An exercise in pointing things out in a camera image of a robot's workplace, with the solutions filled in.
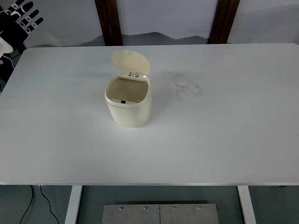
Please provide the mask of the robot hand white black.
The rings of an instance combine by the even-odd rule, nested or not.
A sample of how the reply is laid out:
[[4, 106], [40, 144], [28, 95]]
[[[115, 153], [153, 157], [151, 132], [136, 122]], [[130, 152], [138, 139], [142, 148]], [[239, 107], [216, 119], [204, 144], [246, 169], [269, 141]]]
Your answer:
[[29, 34], [42, 22], [39, 10], [32, 10], [34, 3], [16, 1], [6, 10], [0, 12], [0, 56], [10, 54], [20, 47]]

